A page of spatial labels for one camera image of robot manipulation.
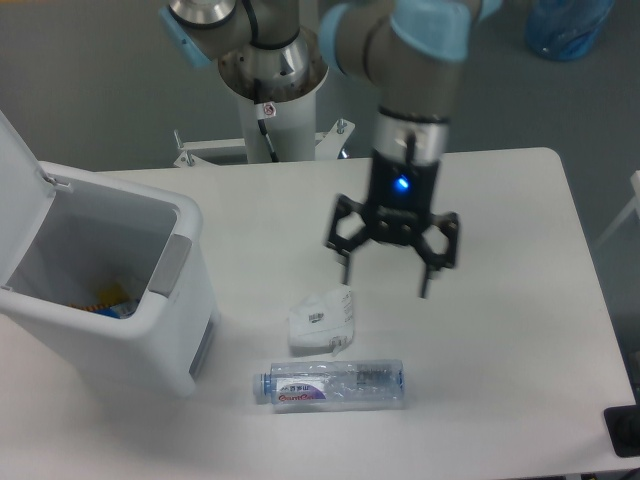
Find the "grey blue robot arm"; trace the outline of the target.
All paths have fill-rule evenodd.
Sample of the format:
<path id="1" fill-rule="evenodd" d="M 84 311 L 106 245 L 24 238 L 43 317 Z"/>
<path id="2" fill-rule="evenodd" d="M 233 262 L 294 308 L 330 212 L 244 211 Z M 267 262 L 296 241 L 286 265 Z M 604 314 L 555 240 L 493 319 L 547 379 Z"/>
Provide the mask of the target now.
<path id="1" fill-rule="evenodd" d="M 329 71 L 380 92 L 366 198 L 336 200 L 326 246 L 344 265 L 369 241 L 410 247 L 424 275 L 457 260 L 457 214 L 432 198 L 472 28 L 496 1 L 353 1 L 301 22 L 296 1 L 167 1 L 159 15 L 196 66 L 216 64 L 245 112 L 252 163 L 310 160 L 317 151 L 312 100 Z"/>

